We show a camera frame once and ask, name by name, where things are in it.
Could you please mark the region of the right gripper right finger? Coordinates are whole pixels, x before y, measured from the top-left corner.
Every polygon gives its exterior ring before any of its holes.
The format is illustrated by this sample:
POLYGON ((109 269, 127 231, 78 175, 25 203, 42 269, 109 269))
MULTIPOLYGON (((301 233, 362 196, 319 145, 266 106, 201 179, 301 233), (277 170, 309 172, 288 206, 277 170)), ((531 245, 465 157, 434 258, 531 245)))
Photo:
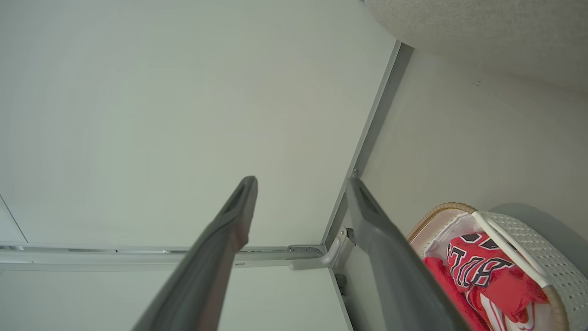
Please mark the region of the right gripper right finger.
POLYGON ((389 331, 468 331, 402 232, 359 178, 346 183, 357 245, 368 255, 389 331))

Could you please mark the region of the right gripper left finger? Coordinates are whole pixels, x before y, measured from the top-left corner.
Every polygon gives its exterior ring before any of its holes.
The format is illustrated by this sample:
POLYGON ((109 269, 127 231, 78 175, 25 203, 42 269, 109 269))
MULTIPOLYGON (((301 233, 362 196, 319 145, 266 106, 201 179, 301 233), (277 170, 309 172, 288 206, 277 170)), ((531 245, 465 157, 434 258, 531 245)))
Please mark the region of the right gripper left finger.
POLYGON ((216 331, 237 253, 248 243, 258 180, 244 177, 134 326, 216 331))

